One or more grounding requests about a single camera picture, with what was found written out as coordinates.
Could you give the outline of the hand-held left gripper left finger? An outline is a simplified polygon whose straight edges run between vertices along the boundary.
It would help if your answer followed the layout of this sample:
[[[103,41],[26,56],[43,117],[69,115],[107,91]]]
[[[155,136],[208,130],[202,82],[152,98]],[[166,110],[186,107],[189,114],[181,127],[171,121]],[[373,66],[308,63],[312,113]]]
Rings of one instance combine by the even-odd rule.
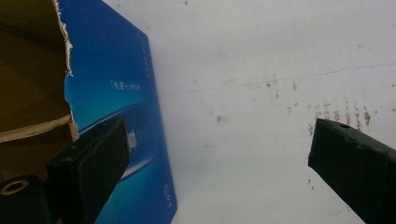
[[[109,119],[47,162],[63,224],[94,224],[129,161],[125,120]]]

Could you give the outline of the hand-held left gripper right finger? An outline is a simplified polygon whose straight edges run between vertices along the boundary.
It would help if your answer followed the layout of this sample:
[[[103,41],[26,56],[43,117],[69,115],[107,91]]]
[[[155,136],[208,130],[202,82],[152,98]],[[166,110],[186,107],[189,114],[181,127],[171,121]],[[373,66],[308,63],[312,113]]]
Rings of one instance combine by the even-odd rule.
[[[396,150],[348,125],[316,121],[308,166],[365,224],[396,224]]]

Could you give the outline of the blue cardboard box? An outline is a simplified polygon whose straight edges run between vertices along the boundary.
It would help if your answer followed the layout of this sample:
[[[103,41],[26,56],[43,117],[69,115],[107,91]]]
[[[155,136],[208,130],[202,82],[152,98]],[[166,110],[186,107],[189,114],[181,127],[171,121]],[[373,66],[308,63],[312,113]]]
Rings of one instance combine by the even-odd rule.
[[[0,224],[63,224],[46,164],[109,119],[130,161],[94,224],[171,224],[147,36],[104,0],[0,0]]]

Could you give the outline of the white paper sheet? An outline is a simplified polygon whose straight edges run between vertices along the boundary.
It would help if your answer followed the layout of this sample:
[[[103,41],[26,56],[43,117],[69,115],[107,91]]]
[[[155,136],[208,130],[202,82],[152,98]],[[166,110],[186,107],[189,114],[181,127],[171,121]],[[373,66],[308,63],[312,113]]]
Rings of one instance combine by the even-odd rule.
[[[149,39],[172,224],[362,224],[307,164],[315,122],[396,148],[396,0],[106,0]]]

